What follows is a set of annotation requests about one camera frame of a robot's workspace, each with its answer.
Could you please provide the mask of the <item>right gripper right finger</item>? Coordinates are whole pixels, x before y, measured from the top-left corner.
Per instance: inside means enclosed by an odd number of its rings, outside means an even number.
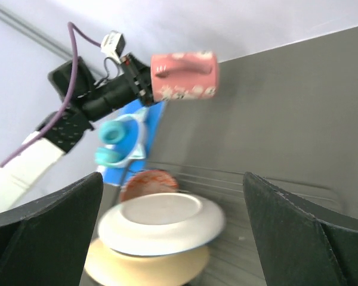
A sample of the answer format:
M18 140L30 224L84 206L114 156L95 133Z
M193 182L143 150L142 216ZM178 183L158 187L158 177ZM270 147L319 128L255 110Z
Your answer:
M243 193L267 285L358 285L358 219L249 172Z

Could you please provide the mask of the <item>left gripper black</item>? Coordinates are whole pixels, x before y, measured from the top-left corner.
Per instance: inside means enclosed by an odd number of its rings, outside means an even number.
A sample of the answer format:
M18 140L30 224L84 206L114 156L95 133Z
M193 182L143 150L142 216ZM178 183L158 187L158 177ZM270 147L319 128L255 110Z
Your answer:
M129 53L121 57L121 70L122 75L97 88L94 99L83 104L89 121L98 121L135 100L145 107L154 104L150 67Z

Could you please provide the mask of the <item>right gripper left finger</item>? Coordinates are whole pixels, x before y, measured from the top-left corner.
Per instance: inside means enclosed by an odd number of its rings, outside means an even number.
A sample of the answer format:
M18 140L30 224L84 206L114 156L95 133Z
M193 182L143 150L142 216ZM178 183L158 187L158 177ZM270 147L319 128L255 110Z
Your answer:
M79 285L102 195L94 172L0 213L0 285Z

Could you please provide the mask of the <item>pink mug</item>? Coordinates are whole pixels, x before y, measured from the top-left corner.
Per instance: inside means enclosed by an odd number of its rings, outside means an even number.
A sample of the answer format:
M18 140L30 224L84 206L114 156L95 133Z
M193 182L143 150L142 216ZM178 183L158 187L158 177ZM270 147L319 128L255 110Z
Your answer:
M156 102L212 98L219 86L218 60L212 51L153 55L150 74Z

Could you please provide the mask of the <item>peach bird plate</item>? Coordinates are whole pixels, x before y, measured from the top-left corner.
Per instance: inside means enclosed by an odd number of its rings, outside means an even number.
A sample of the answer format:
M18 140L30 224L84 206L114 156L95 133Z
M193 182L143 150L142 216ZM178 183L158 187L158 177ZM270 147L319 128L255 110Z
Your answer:
M90 245L84 269L100 285L185 285L207 266L208 246L167 256L137 257L118 253L98 238Z

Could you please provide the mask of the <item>orange blue patterned bowl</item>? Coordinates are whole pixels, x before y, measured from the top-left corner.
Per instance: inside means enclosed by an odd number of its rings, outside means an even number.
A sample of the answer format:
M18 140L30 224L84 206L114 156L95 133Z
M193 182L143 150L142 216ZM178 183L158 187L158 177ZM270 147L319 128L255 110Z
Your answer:
M150 194L177 191L178 182L167 171L158 169L145 170L136 173L127 180L126 184L121 188L119 202Z

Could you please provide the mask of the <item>watermelon pattern plate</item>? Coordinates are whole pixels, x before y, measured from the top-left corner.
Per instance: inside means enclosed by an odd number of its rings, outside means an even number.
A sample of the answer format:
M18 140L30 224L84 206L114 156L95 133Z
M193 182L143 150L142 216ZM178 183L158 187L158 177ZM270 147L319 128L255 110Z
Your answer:
M99 239L132 256L163 256L203 246L224 229L226 216L215 202L179 192L134 198L105 212Z

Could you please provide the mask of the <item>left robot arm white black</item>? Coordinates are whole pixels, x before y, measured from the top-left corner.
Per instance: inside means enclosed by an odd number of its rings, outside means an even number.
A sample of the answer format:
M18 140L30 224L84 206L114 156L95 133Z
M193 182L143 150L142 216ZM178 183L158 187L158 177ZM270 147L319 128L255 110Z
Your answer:
M68 154L92 123L141 100L152 104L150 67L132 54L121 59L123 75L80 98L68 109L44 120L40 130L31 133L18 153L0 163L0 213L7 211L33 187L49 168Z

